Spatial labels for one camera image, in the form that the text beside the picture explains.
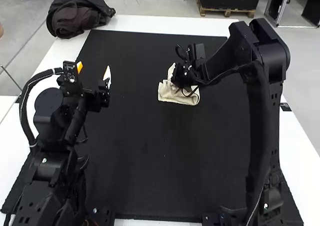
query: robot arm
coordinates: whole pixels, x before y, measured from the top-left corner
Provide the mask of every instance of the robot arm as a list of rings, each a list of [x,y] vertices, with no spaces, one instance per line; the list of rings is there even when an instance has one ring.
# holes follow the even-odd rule
[[[109,105],[111,78],[99,81],[97,90],[82,87],[80,69],[74,62],[63,62],[63,69],[47,70],[32,77],[23,88],[20,121],[28,138],[32,161],[25,178],[25,188],[16,206],[13,226],[81,226],[86,218],[86,179],[84,170],[89,158],[78,157],[74,145],[83,129],[87,112],[99,112]],[[32,87],[40,80],[60,75],[60,88],[48,88],[35,101],[33,118],[39,135],[35,139],[27,118],[27,100]]]
[[[252,20],[249,26],[245,22],[233,23],[229,31],[229,39],[208,60],[203,44],[190,45],[186,52],[177,46],[176,52],[183,63],[176,63],[171,81],[179,88],[205,87],[230,74],[241,75],[249,99],[251,143],[246,178],[247,211],[239,222],[246,226],[262,225],[278,218],[283,204],[279,103],[290,53],[264,19]],[[216,223],[233,225],[232,220]]]

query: black jacket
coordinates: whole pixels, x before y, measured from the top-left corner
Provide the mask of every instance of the black jacket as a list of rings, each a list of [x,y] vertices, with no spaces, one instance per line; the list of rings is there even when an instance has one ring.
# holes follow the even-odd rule
[[[85,29],[104,26],[107,18],[115,13],[115,9],[108,7],[104,0],[54,0],[46,26],[54,37],[69,39],[82,34]]]

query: rubber mat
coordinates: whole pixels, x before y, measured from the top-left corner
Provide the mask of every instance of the rubber mat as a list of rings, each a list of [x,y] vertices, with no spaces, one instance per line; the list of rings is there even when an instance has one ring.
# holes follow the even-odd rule
[[[159,82],[179,60],[176,44],[204,43],[209,57],[225,40],[90,32],[77,58],[80,79],[96,88],[110,66],[112,85],[110,106],[87,115],[89,140],[77,147],[90,157],[88,210],[107,206],[119,218],[201,222],[219,205],[246,206],[250,121],[241,77],[201,89],[196,106],[158,101]],[[288,223],[301,222],[286,184],[283,193]]]

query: white cloth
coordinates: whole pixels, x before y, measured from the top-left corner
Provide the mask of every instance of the white cloth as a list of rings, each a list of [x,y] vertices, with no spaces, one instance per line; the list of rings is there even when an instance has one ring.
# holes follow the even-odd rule
[[[159,82],[158,100],[163,102],[175,102],[195,106],[200,101],[200,91],[199,89],[197,89],[190,97],[186,97],[196,88],[196,86],[191,86],[189,90],[186,90],[178,88],[171,82],[171,77],[173,75],[175,65],[176,64],[173,63],[173,65],[168,69],[167,80]]]

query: floor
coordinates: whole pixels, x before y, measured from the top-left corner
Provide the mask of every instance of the floor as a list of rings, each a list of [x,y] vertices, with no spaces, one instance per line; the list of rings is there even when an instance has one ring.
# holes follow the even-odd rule
[[[0,63],[6,66],[21,87],[31,77],[55,40],[44,24],[52,1],[0,0],[0,22],[5,30],[4,37],[0,39]],[[116,9],[118,15],[200,17],[195,0],[105,1],[110,7]],[[267,0],[260,0],[256,18],[263,17],[266,4]],[[298,1],[291,0],[280,25],[309,25],[300,17],[301,10],[302,7]],[[221,13],[209,13],[206,17],[224,18]],[[232,14],[231,17],[250,22],[250,19],[242,14]],[[283,94],[320,154],[320,98],[318,97],[320,29],[277,28],[276,31],[291,51],[291,65],[287,72]],[[19,93],[19,88],[0,69],[0,95],[18,95]]]

